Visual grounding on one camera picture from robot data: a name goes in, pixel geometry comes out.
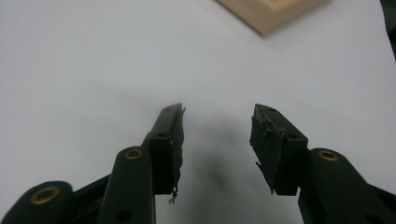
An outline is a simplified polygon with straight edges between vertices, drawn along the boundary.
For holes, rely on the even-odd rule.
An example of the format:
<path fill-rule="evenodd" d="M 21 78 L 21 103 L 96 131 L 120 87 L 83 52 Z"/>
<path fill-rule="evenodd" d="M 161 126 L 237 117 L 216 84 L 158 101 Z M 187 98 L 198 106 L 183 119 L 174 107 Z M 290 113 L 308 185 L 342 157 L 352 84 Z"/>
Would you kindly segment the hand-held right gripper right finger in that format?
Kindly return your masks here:
<path fill-rule="evenodd" d="M 299 197 L 304 224 L 396 224 L 396 195 L 368 184 L 348 159 L 308 139 L 278 110 L 254 106 L 249 143 L 270 190 Z"/>

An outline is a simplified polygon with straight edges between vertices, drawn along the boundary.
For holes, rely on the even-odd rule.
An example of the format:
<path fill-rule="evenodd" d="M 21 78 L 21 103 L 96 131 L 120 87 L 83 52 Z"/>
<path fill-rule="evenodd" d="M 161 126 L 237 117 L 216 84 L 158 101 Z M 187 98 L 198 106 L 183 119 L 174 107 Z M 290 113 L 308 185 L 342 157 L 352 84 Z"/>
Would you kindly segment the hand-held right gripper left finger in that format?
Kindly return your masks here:
<path fill-rule="evenodd" d="M 176 198 L 184 112 L 181 104 L 165 107 L 141 145 L 117 154 L 97 224 L 155 224 L 155 197 Z"/>

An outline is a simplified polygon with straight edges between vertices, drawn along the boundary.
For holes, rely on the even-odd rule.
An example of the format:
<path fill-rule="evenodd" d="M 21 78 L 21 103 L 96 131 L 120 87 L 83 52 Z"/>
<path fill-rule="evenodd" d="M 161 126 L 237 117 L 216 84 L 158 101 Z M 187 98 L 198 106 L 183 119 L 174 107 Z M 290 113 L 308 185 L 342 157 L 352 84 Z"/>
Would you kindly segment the wooden picture frame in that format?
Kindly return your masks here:
<path fill-rule="evenodd" d="M 216 0 L 260 35 L 268 35 L 327 0 Z"/>

